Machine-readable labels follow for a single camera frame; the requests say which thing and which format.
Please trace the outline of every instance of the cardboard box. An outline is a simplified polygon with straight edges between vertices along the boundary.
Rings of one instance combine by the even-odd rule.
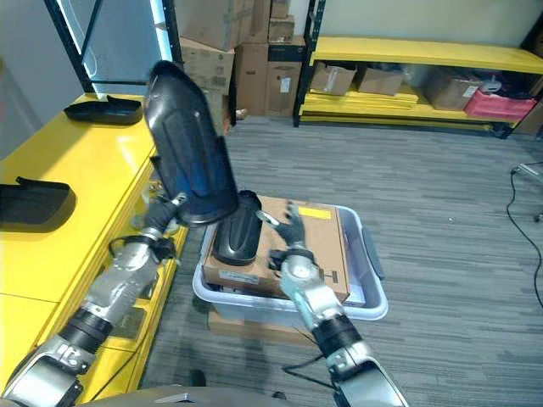
[[[480,84],[481,81],[475,77],[453,68],[439,67],[430,76],[424,96],[435,109],[464,110]]]
[[[259,196],[262,209],[282,222],[287,200]],[[306,243],[316,262],[323,270],[324,281],[333,289],[339,301],[349,296],[347,261],[345,259],[343,232],[336,208],[307,202],[295,202],[303,215]],[[213,245],[204,262],[204,278],[208,283],[239,288],[250,293],[261,293],[284,298],[279,287],[280,278],[268,268],[270,249],[285,250],[282,238],[269,227],[262,227],[255,261],[241,267],[225,265],[211,255]]]
[[[361,66],[355,74],[356,90],[394,96],[403,79],[404,73],[401,70],[387,71]]]
[[[271,1],[271,16],[274,19],[285,19],[288,15],[290,0],[272,0]]]
[[[270,24],[270,0],[255,0],[250,33],[245,42],[266,44],[268,42],[268,25]]]
[[[301,62],[268,61],[266,115],[292,116]]]
[[[540,129],[543,126],[543,103],[539,101],[533,109],[522,119],[515,127],[515,133],[530,134],[539,136]]]
[[[203,89],[228,94],[234,64],[234,50],[221,51],[181,37],[184,70]]]
[[[295,345],[315,346],[304,335],[312,337],[305,329],[287,328],[285,326],[260,324],[245,320],[227,320],[222,318],[215,308],[211,307],[207,316],[207,327],[217,335],[243,337],[256,341],[272,341],[279,343],[292,343]]]
[[[268,42],[291,42],[294,38],[294,16],[284,19],[270,19]]]
[[[353,81],[356,69],[317,62],[311,79],[311,89],[328,95],[344,96]]]
[[[270,44],[268,61],[301,62],[304,57],[305,41],[302,36],[294,36],[289,44]]]
[[[255,0],[175,0],[180,36],[228,51],[251,33]]]
[[[207,105],[210,108],[213,126],[217,136],[224,136],[225,133],[225,115],[228,114],[228,98],[219,91],[209,91],[202,89],[205,95]]]
[[[266,106],[268,44],[242,44],[236,48],[237,108],[263,115]]]

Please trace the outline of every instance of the stacked cardboard boxes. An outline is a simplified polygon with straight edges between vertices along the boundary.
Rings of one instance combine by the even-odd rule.
[[[238,109],[291,115],[305,44],[294,37],[289,6],[289,0],[176,0],[185,72],[221,95],[234,75]]]
[[[249,114],[292,114],[305,44],[294,37],[289,6],[289,0],[255,0],[260,30],[236,49],[238,108]]]
[[[264,23],[254,19],[258,0],[176,0],[184,70],[204,91],[217,133],[223,117],[234,64],[234,48],[244,41],[267,38]]]

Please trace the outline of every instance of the black curved panel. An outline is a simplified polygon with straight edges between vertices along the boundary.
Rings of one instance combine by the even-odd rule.
[[[186,196],[179,221],[207,225],[232,214],[238,208],[238,190],[224,138],[216,135],[199,87],[176,64],[160,61],[151,73],[143,112],[169,198]]]
[[[213,256],[227,265],[248,265],[255,261],[262,221],[255,215],[262,203],[252,191],[239,193],[239,208],[217,227]]]

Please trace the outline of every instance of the black cable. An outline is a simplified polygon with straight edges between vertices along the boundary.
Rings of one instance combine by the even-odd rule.
[[[331,388],[332,390],[335,390],[336,387],[334,387],[333,385],[329,384],[329,383],[326,383],[326,382],[321,382],[320,380],[318,379],[314,379],[313,377],[309,377],[309,376],[306,376],[306,375],[302,375],[301,373],[297,373],[295,372],[294,370],[296,369],[301,369],[303,367],[307,367],[309,365],[312,365],[314,364],[315,362],[317,362],[318,360],[322,359],[324,357],[323,354],[319,354],[318,356],[315,356],[314,358],[310,359],[310,360],[307,360],[306,362],[303,362],[303,363],[300,363],[300,364],[297,364],[297,365],[286,365],[286,366],[281,366],[281,370],[284,371],[285,373],[287,373],[288,375],[290,376],[294,376],[294,377],[298,377],[300,379],[304,379],[308,382],[313,382],[315,384],[319,384],[321,386],[324,386],[324,387],[328,387],[328,388]]]
[[[94,396],[92,396],[92,399],[90,399],[90,401],[93,401],[96,399],[96,397],[98,397],[100,395],[100,393],[107,387],[110,385],[110,383],[119,375],[119,373],[126,367],[126,365],[128,365],[130,363],[130,361],[132,359],[134,359],[134,356],[137,354],[137,352],[139,352],[139,349],[142,347],[143,345],[143,342],[145,341],[145,338],[147,337],[147,333],[145,335],[143,335],[142,337],[142,340],[140,341],[140,343],[136,346],[136,349],[134,350],[134,352],[128,357],[127,360],[125,360],[125,363],[122,364],[122,366],[117,369],[117,371],[113,374],[112,377],[110,377],[108,379],[108,381],[94,394]]]
[[[543,164],[543,162],[529,163],[526,165],[535,165],[535,164]],[[518,225],[518,223],[512,218],[511,212],[509,210],[511,208],[511,205],[515,202],[515,198],[517,197],[517,189],[515,188],[515,182],[513,180],[513,177],[515,176],[515,174],[517,174],[515,169],[511,170],[510,181],[511,181],[512,197],[511,197],[511,201],[509,201],[509,203],[506,206],[506,212],[507,212],[507,216],[509,217],[509,220],[513,223],[513,225],[518,229],[518,231],[520,231],[520,233],[526,238],[529,244],[531,244],[534,247],[535,251],[537,252],[538,262],[537,262],[537,267],[535,268],[535,272],[534,272],[534,291],[535,291],[535,296],[537,297],[537,300],[539,301],[541,308],[543,308],[543,301],[541,300],[540,292],[537,288],[537,276],[539,275],[539,272],[541,269],[541,263],[542,263],[540,248],[537,247],[534,241],[528,237],[528,235],[522,230],[522,228]]]
[[[303,333],[300,329],[298,329],[296,326],[293,326],[293,328],[296,330],[297,333],[299,333],[302,337],[307,339],[310,342],[313,342],[316,345],[316,340],[307,335],[306,333]]]
[[[126,236],[121,236],[121,237],[117,237],[116,239],[113,239],[111,242],[108,243],[108,250],[109,250],[109,254],[111,254],[111,257],[115,257],[116,255],[115,251],[113,250],[114,243],[119,242],[120,240],[125,240],[125,239],[126,239]]]

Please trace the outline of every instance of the yellow table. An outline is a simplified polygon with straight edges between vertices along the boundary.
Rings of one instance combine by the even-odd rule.
[[[78,101],[88,99],[83,95]],[[76,194],[76,208],[56,231],[1,234],[0,390],[17,363],[78,307],[109,257],[108,242],[129,228],[133,208],[153,170],[149,162],[153,153],[144,120],[130,126],[91,125],[69,120],[61,112],[3,161],[2,183],[15,183],[17,176],[65,182]],[[181,228],[175,235],[179,248],[186,232]],[[150,340],[174,264],[161,271],[156,295],[140,304],[148,308],[147,328],[141,331],[148,331]],[[118,345],[118,351],[133,352],[137,340],[126,343],[112,338],[106,348],[109,342]],[[142,369],[144,350],[140,346],[140,357],[132,362]],[[112,371],[115,364],[108,366]],[[139,377],[129,376],[134,388]]]

